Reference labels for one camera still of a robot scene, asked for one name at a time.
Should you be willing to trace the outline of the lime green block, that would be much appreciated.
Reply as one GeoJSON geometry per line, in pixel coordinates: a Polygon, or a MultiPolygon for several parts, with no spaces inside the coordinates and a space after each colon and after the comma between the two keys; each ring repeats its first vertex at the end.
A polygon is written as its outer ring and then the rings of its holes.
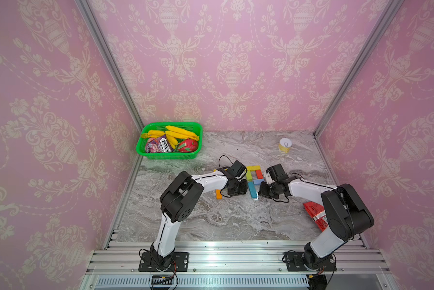
{"type": "Polygon", "coordinates": [[[246,180],[253,181],[252,173],[250,170],[246,171],[246,180]]]}

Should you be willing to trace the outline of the orange block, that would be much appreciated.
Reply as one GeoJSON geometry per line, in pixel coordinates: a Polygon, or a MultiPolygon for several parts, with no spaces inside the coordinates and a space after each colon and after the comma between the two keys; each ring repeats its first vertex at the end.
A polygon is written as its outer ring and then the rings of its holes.
{"type": "Polygon", "coordinates": [[[216,199],[222,199],[223,198],[220,190],[216,190],[215,194],[216,194],[216,199]]]}

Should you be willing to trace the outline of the teal block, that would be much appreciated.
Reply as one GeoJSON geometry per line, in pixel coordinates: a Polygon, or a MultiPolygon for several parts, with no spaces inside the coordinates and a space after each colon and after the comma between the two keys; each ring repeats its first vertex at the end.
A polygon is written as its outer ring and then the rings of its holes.
{"type": "Polygon", "coordinates": [[[248,182],[248,189],[250,192],[250,196],[252,199],[258,199],[258,192],[256,191],[256,187],[253,181],[248,182]]]}

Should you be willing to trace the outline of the red block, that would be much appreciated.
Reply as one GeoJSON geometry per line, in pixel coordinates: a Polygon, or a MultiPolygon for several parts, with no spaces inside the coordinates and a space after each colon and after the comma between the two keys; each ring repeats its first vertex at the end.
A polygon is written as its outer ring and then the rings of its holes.
{"type": "Polygon", "coordinates": [[[256,173],[256,176],[257,176],[258,180],[262,180],[264,178],[263,173],[262,173],[261,170],[256,170],[255,173],[256,173]]]}

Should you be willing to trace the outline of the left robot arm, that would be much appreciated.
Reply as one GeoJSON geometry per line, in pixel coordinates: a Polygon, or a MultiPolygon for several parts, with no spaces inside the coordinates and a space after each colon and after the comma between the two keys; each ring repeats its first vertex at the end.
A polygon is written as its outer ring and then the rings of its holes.
{"type": "Polygon", "coordinates": [[[161,224],[149,249],[152,268],[164,271],[174,267],[175,241],[181,223],[189,217],[201,195],[224,189],[237,189],[247,168],[239,161],[203,175],[180,172],[160,197],[161,224]]]}

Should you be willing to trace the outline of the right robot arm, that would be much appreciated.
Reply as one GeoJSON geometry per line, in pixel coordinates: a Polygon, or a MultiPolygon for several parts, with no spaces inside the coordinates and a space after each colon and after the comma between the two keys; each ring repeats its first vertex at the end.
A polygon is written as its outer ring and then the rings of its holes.
{"type": "Polygon", "coordinates": [[[350,184],[329,186],[307,181],[286,172],[281,164],[269,167],[260,184],[259,195],[278,201],[281,195],[307,199],[323,206],[328,226],[307,243],[302,253],[306,269],[322,270],[334,262],[334,251],[356,235],[374,226],[374,217],[350,184]]]}

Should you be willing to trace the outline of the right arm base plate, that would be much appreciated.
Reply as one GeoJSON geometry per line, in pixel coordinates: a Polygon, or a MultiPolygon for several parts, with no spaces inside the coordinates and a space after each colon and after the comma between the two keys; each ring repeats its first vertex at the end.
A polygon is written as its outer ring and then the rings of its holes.
{"type": "Polygon", "coordinates": [[[287,251],[283,254],[282,262],[286,265],[289,272],[309,271],[336,271],[336,261],[334,255],[319,258],[311,252],[287,251]]]}

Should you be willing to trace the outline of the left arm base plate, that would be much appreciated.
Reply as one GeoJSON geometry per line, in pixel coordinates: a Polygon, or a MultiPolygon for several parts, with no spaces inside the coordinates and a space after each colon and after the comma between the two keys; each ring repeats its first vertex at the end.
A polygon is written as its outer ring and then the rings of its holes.
{"type": "Polygon", "coordinates": [[[139,272],[187,272],[189,253],[172,252],[166,257],[162,257],[156,252],[143,251],[139,252],[140,263],[139,272]]]}

